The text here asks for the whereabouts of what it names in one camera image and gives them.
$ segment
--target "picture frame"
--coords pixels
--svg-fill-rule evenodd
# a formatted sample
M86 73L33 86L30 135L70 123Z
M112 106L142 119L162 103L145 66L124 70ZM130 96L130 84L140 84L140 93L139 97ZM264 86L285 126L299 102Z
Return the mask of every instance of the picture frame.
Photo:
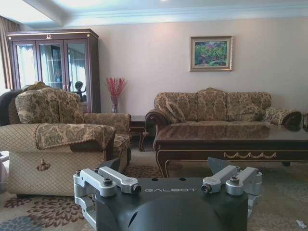
M233 36L191 37L190 71L231 71Z

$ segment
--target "wooden cabinet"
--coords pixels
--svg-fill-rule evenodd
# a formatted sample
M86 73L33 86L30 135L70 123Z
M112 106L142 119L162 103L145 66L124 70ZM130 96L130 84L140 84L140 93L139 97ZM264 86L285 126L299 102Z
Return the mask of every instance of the wooden cabinet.
M43 81L101 112L98 35L90 29L8 32L15 89Z

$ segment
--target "screw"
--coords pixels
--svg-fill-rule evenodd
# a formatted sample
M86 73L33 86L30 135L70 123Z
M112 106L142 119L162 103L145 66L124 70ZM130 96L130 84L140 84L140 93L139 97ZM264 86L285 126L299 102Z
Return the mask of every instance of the screw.
M211 187L211 185L209 185L209 184L203 184L203 185L201 186L201 190L202 190L205 194L208 194L209 192L212 191L212 187Z
M138 184L135 184L132 188L133 195L138 195L141 192L141 186Z
M110 186L112 185L112 180L110 178L105 178L103 183L105 186Z
M239 184L240 183L240 179L238 177L231 177L230 178L230 182L232 184Z

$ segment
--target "glass cabinet door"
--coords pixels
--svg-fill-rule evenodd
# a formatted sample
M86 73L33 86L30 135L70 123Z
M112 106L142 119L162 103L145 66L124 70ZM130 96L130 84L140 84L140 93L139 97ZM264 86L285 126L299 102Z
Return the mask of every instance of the glass cabinet door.
M38 81L35 41L13 42L16 88Z
M66 40L65 60L67 61L67 90L76 93L81 102L87 102L87 47L85 39Z
M40 79L46 85L66 89L63 41L37 42Z

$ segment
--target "ceiling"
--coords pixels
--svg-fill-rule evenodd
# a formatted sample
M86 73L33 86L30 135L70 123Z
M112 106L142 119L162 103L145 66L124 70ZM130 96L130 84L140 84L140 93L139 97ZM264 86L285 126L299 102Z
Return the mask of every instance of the ceiling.
M0 15L32 28L306 17L308 0L9 0Z

